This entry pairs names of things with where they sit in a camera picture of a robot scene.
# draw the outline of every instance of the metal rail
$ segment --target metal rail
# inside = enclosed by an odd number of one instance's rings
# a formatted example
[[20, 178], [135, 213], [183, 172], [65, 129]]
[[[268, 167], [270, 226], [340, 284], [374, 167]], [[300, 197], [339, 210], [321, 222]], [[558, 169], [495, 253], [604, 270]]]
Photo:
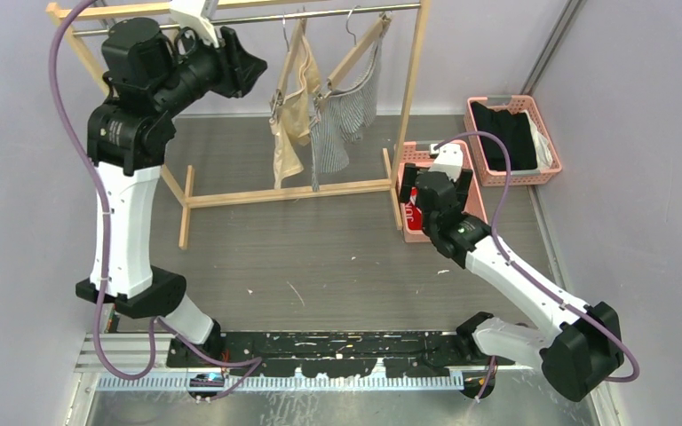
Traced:
[[[353, 14], [359, 13], [377, 13], [377, 12], [391, 12], [391, 11], [408, 11], [419, 9], [419, 3], [412, 4], [391, 4], [387, 6], [372, 6], [372, 7], [358, 7], [353, 9]], [[237, 24], [254, 24], [258, 22], [272, 22], [277, 20], [298, 20], [301, 18], [324, 18], [327, 16], [348, 15], [352, 9], [338, 9], [335, 11], [322, 12], [297, 12], [287, 13], [285, 15], [265, 15], [265, 16], [250, 16], [245, 18], [230, 18], [225, 20], [212, 20], [213, 25], [237, 25]], [[163, 24], [161, 30], [179, 29], [178, 24]], [[86, 31], [75, 31], [75, 37], [93, 37], [105, 36], [108, 34], [108, 29], [90, 29]]]

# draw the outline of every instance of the white cloth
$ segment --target white cloth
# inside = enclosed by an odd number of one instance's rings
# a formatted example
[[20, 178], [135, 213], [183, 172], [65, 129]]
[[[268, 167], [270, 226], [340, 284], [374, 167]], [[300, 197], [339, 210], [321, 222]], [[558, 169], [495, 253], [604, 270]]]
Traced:
[[532, 133], [532, 140], [535, 142], [535, 153], [537, 155], [537, 169], [547, 170], [552, 167], [552, 154], [550, 149], [550, 141], [545, 137], [544, 134], [540, 133], [537, 129], [537, 125], [532, 121], [532, 117], [529, 116], [529, 112], [522, 111], [522, 113], [527, 115], [527, 120], [529, 121], [529, 131]]

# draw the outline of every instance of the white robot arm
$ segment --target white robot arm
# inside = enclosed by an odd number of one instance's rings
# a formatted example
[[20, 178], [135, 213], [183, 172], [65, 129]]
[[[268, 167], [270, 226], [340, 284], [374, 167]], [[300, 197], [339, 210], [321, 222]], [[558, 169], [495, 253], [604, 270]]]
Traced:
[[[423, 232], [439, 253], [497, 288], [536, 326], [513, 325], [480, 312], [456, 330], [464, 348], [472, 356], [497, 356], [542, 371], [561, 395], [581, 400], [623, 363], [623, 353], [568, 308], [586, 312], [620, 339], [616, 312], [605, 303], [592, 307], [559, 288], [494, 237], [490, 226], [464, 213], [472, 171], [463, 169], [461, 148], [447, 144], [433, 154], [438, 157], [429, 169], [405, 165], [400, 201], [409, 201], [411, 188], [416, 188]], [[548, 297], [517, 266], [563, 304]]]
[[[209, 91], [227, 98], [246, 95], [267, 68], [242, 48], [232, 29], [221, 28], [216, 36], [208, 16], [217, 5], [216, 0], [171, 1], [171, 15], [182, 27], [176, 43], [149, 18], [115, 24], [103, 43], [109, 95], [88, 121], [87, 154], [106, 188], [109, 212], [99, 200], [92, 273], [75, 287], [79, 297], [95, 302], [101, 279], [107, 278], [105, 301], [115, 303], [119, 313], [163, 317], [216, 357], [220, 325], [189, 299], [183, 276], [151, 266], [149, 240], [155, 187], [166, 144], [176, 133], [173, 117]], [[101, 277], [106, 214], [110, 260], [108, 277]]]

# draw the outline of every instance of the beige bra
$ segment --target beige bra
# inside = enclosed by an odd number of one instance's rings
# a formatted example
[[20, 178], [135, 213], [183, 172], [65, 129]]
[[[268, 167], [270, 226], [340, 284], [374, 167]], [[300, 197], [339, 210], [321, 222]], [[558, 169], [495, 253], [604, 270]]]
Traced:
[[318, 93], [321, 87], [320, 70], [304, 31], [299, 36], [301, 41], [297, 45], [298, 52], [294, 59], [297, 90], [275, 100], [276, 106], [270, 119], [271, 132], [275, 138], [275, 189], [281, 188], [284, 178], [294, 176], [304, 169], [292, 145], [305, 146], [310, 142], [310, 95]]

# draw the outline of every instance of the wooden clothes rack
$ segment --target wooden clothes rack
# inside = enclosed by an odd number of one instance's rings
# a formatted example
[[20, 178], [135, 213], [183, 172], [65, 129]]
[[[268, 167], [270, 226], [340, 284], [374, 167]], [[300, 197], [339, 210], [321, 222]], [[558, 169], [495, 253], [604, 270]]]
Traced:
[[[220, 0], [218, 9], [237, 9], [276, 4], [301, 4], [308, 2], [325, 0]], [[383, 163], [385, 166], [386, 178], [375, 180], [362, 180], [356, 182], [344, 182], [341, 184], [320, 185], [318, 192], [313, 192], [312, 187], [302, 186], [284, 189], [269, 189], [265, 191], [250, 191], [244, 193], [222, 193], [213, 195], [194, 195], [194, 167], [187, 166], [186, 180], [184, 189], [178, 184], [176, 178], [171, 175], [171, 171], [164, 164], [161, 168], [161, 177], [166, 185], [171, 189], [174, 197], [181, 204], [181, 225], [179, 228], [178, 246], [186, 249], [189, 241], [189, 222], [192, 209], [202, 209], [206, 207], [228, 206], [235, 204], [248, 204], [253, 202], [284, 201], [296, 200], [300, 198], [326, 197], [333, 195], [348, 195], [353, 193], [377, 193], [388, 192], [391, 195], [393, 206], [393, 216], [396, 227], [401, 229], [401, 212], [396, 191], [396, 180], [398, 178], [397, 169], [403, 156], [404, 139], [407, 133], [409, 114], [411, 112], [412, 100], [416, 86], [416, 77], [419, 71], [419, 60], [422, 53], [424, 42], [424, 31], [430, 13], [432, 0], [418, 0], [412, 4], [392, 4], [388, 6], [375, 7], [356, 7], [353, 13], [383, 12], [395, 10], [416, 9], [416, 24], [412, 41], [411, 54], [409, 56], [406, 88], [404, 90], [404, 100], [401, 107], [401, 123], [399, 127], [396, 145], [393, 151], [393, 163], [387, 149], [383, 149]], [[61, 9], [56, 3], [49, 3], [46, 12], [51, 17], [53, 23], [58, 26], [69, 14], [71, 9]], [[270, 20], [292, 20], [304, 17], [321, 17], [346, 15], [349, 9], [325, 12], [298, 12], [287, 13], [285, 15], [273, 15], [251, 18], [236, 18], [230, 20], [214, 20], [214, 25], [238, 24], [245, 22], [265, 22]], [[110, 20], [113, 18], [133, 18], [138, 16], [155, 16], [169, 13], [169, 3], [150, 3], [150, 4], [128, 4], [119, 6], [92, 7], [84, 10], [77, 20]], [[176, 25], [161, 25], [162, 29], [175, 29]], [[66, 42], [79, 57], [91, 77], [98, 84], [100, 89], [107, 94], [108, 87], [103, 83], [103, 67], [98, 59], [90, 52], [83, 37], [100, 36], [107, 34], [107, 29], [76, 31], [70, 27], [66, 33]]]

